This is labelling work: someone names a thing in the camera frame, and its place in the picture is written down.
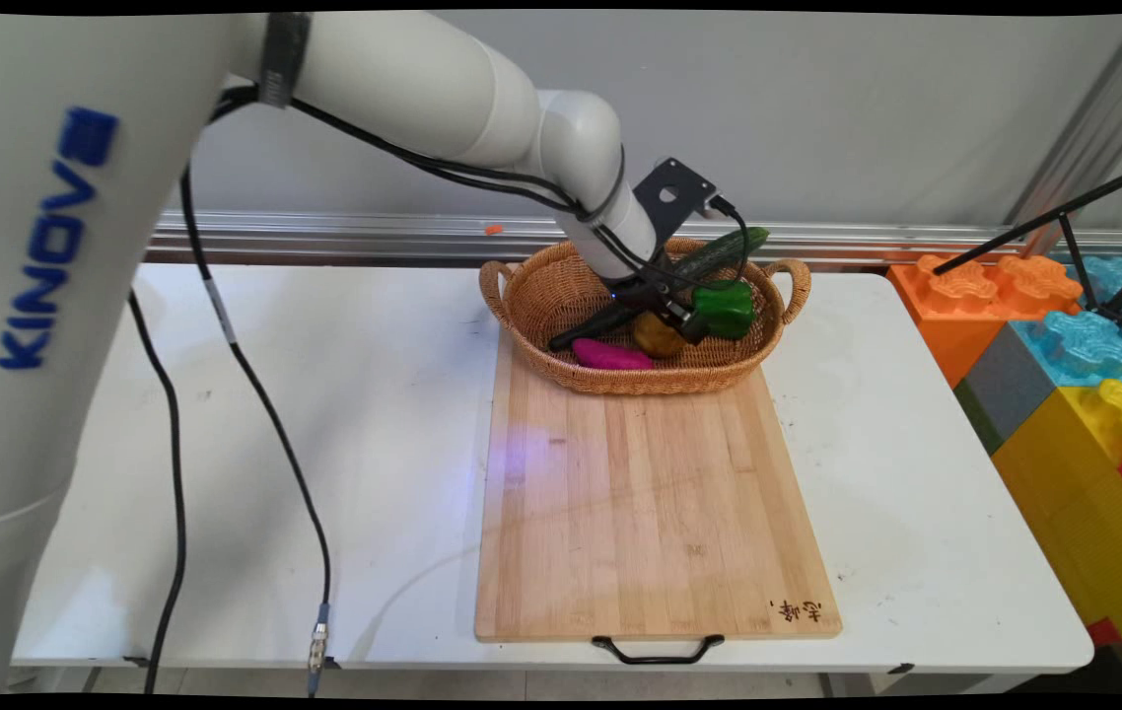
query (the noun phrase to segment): cable connector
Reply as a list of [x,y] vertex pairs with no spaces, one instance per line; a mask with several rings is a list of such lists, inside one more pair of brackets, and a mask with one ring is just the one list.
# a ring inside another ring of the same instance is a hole
[[736,220],[736,205],[724,200],[723,194],[715,194],[714,197],[710,197],[709,206],[711,210],[719,212],[720,215],[730,216],[730,219]]
[[316,626],[312,629],[312,647],[307,652],[307,697],[314,698],[321,686],[321,671],[325,660],[325,648],[329,643],[329,606],[321,603],[321,615],[316,617]]

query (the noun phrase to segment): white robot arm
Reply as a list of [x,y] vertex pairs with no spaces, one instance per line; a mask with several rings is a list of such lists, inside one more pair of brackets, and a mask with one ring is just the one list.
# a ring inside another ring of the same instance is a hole
[[[0,15],[0,689],[151,227],[229,71],[259,79],[267,24]],[[292,94],[401,148],[546,178],[655,257],[609,104],[535,90],[430,13],[316,12]],[[557,221],[606,283],[634,279]]]

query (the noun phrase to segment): gray foam block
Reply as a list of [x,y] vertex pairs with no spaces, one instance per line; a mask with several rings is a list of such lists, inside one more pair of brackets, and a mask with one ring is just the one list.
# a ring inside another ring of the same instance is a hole
[[1011,323],[999,330],[967,379],[1000,441],[1008,441],[1056,389]]

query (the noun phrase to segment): black mounting bracket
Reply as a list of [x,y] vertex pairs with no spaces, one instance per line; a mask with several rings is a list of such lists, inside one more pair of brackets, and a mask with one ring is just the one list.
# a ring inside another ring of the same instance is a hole
[[688,215],[705,210],[706,202],[719,190],[712,182],[692,172],[691,167],[668,157],[653,167],[650,175],[644,175],[632,192],[653,222],[656,246],[661,248],[688,220]]

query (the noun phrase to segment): black metal handle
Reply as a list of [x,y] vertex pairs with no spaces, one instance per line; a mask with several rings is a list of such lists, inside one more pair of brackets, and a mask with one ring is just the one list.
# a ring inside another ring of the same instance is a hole
[[706,655],[706,651],[710,651],[715,646],[719,646],[723,643],[723,634],[711,634],[707,635],[706,638],[701,639],[701,646],[697,648],[697,652],[692,656],[641,656],[631,657],[620,652],[618,647],[614,645],[614,639],[607,637],[607,635],[594,635],[591,637],[592,646],[597,648],[605,648],[605,651],[613,653],[617,656],[619,661],[627,665],[688,665],[696,664],[697,661],[701,660],[701,656]]

